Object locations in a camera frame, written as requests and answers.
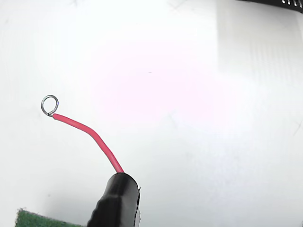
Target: green felt pad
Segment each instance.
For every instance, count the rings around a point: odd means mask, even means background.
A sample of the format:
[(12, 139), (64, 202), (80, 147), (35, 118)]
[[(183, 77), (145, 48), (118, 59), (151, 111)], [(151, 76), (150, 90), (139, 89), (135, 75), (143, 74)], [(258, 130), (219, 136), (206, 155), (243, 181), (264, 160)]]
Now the green felt pad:
[(64, 221), (57, 221), (38, 214), (19, 210), (16, 227), (81, 227)]

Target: white background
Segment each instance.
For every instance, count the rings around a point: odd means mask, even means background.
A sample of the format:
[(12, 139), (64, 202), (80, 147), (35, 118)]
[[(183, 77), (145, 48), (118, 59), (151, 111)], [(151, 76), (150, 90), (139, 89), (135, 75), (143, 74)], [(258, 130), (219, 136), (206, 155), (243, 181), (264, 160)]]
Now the white background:
[(53, 94), (142, 187), (141, 227), (299, 227), (302, 31), (235, 0), (0, 0), (0, 226), (85, 225), (115, 173)]

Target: black wrapped connector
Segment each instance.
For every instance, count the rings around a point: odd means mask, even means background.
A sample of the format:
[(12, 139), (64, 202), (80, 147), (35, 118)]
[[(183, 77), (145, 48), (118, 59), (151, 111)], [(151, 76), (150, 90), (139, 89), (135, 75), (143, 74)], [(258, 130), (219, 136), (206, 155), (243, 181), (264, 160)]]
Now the black wrapped connector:
[(244, 0), (278, 6), (303, 13), (303, 0)]
[(134, 227), (139, 225), (140, 192), (128, 174), (113, 175), (97, 203), (87, 227)]

